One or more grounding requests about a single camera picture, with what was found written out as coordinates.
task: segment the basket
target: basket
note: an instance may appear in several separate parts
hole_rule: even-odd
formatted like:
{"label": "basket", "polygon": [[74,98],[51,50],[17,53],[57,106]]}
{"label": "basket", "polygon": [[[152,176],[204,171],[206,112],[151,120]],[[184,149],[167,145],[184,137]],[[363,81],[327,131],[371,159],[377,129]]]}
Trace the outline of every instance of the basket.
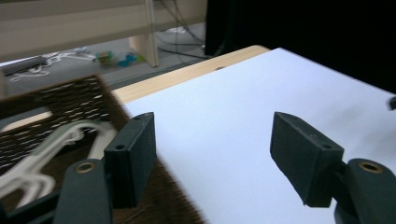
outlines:
{"label": "basket", "polygon": [[[50,116],[0,133],[0,175],[22,160],[60,125],[82,119],[99,119],[120,130],[130,119],[98,75],[0,101],[2,120],[37,111],[47,112]],[[88,135],[73,146],[64,147],[41,170],[55,178],[55,190],[62,186],[66,168],[87,158],[95,132]],[[1,200],[6,211],[15,209],[21,194],[22,191],[17,190]],[[114,209],[113,217],[114,223],[204,223],[158,159],[139,205],[132,209]]]}

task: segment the white desk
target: white desk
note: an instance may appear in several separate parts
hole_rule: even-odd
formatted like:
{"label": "white desk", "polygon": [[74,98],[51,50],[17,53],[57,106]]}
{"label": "white desk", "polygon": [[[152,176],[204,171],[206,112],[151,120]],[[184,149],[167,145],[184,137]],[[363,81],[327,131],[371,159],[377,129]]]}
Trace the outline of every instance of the white desk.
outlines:
{"label": "white desk", "polygon": [[334,223],[303,206],[270,156],[275,111],[304,119],[346,151],[395,173],[393,95],[283,49],[127,103],[155,113],[158,154],[208,223]]}

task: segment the white tabletop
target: white tabletop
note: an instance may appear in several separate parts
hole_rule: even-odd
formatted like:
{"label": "white tabletop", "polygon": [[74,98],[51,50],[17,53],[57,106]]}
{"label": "white tabletop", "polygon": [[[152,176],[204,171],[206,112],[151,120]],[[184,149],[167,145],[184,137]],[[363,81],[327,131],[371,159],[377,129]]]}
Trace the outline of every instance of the white tabletop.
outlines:
{"label": "white tabletop", "polygon": [[208,223],[334,223],[303,206],[270,156],[274,112],[295,115],[345,149],[396,171],[393,95],[274,49],[125,105],[154,112],[157,150]]}

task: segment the floor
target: floor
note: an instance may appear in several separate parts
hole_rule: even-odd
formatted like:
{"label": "floor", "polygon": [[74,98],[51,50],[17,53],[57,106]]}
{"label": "floor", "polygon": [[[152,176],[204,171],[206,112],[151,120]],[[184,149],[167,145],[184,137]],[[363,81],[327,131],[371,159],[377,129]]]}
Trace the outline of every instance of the floor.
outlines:
{"label": "floor", "polygon": [[[185,28],[177,27],[159,31],[155,36],[160,58],[160,65],[157,67],[152,67],[144,59],[141,59],[130,48],[128,38],[114,40],[85,46],[87,52],[93,56],[98,52],[111,51],[113,64],[102,65],[98,60],[93,62],[91,60],[62,58],[59,62],[42,68],[43,71],[49,72],[48,75],[42,77],[20,77],[19,75],[6,77],[7,96],[34,91],[91,74],[101,75],[107,86],[111,90],[114,90],[146,78],[159,76],[178,68],[209,59],[204,54],[205,23],[198,23]],[[49,57],[55,53],[75,52],[76,49],[69,49],[43,56]],[[128,54],[134,55],[136,61],[132,61],[127,66],[120,66],[118,62],[124,61]]]}

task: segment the brown basket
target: brown basket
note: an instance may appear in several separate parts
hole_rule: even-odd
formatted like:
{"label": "brown basket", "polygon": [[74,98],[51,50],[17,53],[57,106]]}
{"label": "brown basket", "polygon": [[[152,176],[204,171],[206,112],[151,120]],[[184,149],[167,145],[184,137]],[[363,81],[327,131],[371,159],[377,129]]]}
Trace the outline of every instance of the brown basket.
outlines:
{"label": "brown basket", "polygon": [[[60,125],[82,119],[111,122],[120,130],[129,117],[97,75],[32,91],[0,101],[0,119],[29,111],[49,111],[50,116],[0,133],[0,175],[5,173]],[[73,146],[62,149],[42,173],[56,180],[55,189],[62,186],[64,171],[72,163],[87,158],[95,133],[88,133]],[[21,190],[2,199],[9,212],[21,198]],[[114,223],[204,223],[182,190],[157,160],[139,205],[133,209],[115,209]]]}

